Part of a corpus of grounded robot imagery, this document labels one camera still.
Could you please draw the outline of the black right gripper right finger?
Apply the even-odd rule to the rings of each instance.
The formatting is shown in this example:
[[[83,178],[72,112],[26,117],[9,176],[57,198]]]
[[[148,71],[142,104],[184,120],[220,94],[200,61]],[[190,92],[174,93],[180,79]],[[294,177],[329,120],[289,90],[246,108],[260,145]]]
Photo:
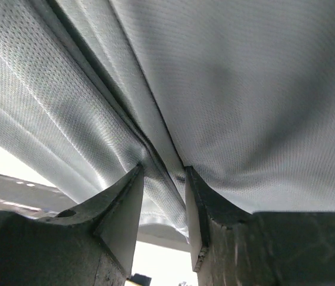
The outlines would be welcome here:
[[[335,285],[335,212],[247,213],[186,168],[199,285]]]

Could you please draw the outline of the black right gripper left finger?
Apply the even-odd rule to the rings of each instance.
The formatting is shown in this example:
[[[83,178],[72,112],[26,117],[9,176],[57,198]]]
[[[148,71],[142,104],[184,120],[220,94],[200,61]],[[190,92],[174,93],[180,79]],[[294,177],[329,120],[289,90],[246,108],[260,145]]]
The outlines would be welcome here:
[[[0,210],[0,285],[123,285],[132,274],[143,189],[137,165],[55,217]]]

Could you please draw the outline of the dark grey t shirt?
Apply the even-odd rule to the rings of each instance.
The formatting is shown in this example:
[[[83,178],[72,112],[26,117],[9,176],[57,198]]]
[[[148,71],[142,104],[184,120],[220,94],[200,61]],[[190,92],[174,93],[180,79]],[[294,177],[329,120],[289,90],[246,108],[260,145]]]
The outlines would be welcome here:
[[[335,211],[335,1],[0,1],[0,146],[80,203],[141,163],[247,212]]]

